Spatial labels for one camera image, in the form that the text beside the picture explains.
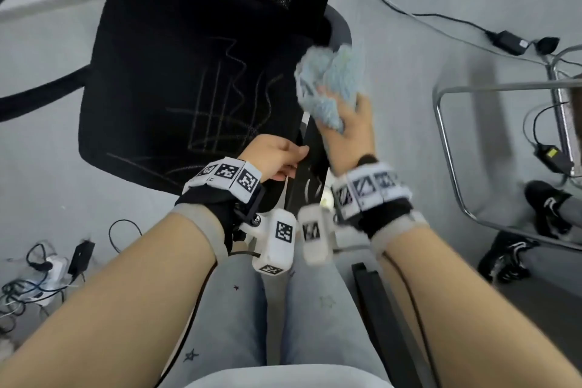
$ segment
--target forearm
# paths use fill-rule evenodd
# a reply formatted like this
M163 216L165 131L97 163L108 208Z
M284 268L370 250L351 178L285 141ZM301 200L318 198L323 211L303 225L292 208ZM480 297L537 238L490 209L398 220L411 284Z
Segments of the forearm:
M214 262L194 223L166 216L47 319L0 368L0 384L154 386Z
M560 351L432 230L405 232L385 251L409 283L444 387L582 386ZM380 263L424 348L402 280Z

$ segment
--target shoe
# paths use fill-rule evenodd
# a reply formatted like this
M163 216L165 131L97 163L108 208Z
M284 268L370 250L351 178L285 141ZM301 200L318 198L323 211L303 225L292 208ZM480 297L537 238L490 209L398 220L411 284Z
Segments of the shoe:
M520 260L520 253L538 245L520 235L499 232L491 249L479 261L477 272L488 282L509 283L530 276Z
M560 235L567 234L572 225L562 219L559 208L562 203L571 197L544 181L530 181L524 191L526 200L535 210L535 230L540 235L557 238L552 232L552 227Z

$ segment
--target star print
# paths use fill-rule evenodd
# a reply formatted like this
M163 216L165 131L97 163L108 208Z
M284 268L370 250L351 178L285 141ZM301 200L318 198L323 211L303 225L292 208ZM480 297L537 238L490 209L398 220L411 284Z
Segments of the star print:
M191 351L191 352L189 352L189 353L186 353L186 358L184 359L184 362L186 362L186 361L193 361L193 360L194 360L194 358L195 358L197 355L198 355L198 354L196 354L196 353L194 352L194 349L192 348L192 351Z
M319 301L322 308L331 308L335 305L335 301L331 296L320 296Z

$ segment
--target jeans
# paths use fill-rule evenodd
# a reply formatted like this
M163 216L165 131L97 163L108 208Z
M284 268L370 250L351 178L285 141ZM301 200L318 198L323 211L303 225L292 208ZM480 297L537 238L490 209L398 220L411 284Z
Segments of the jeans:
M265 290L251 260L249 255L230 256L215 268L161 388L183 388L229 368L266 365ZM335 265L307 266L297 245L288 273L280 364L353 366L389 382Z

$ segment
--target towel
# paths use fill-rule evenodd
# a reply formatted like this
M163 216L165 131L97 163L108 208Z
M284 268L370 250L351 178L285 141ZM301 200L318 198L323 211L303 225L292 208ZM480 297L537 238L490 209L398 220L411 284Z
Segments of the towel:
M360 58L351 46L342 45L337 52L312 46L295 70L297 101L314 119L319 119L327 127L343 133L343 121L339 118L335 100L320 94L317 88L324 86L356 108L361 79Z

